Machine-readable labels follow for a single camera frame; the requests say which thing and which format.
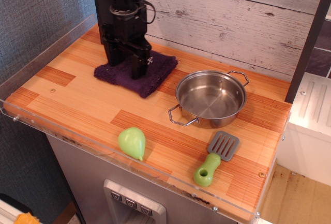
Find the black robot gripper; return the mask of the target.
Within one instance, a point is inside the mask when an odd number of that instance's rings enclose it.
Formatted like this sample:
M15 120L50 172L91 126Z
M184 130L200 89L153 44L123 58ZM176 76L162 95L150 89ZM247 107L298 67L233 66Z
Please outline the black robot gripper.
M134 4L131 9L119 10L109 7L112 22L104 24L104 49L108 64L117 66L131 55L131 77L144 76L148 68L151 45L146 41L147 25L146 4Z

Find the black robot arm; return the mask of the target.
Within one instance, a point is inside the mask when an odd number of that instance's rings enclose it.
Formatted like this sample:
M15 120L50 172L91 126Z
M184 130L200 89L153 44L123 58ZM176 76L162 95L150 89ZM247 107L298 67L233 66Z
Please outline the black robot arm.
M147 72L152 46L145 39L147 6L145 0L95 0L101 43L110 66L130 59L131 77Z

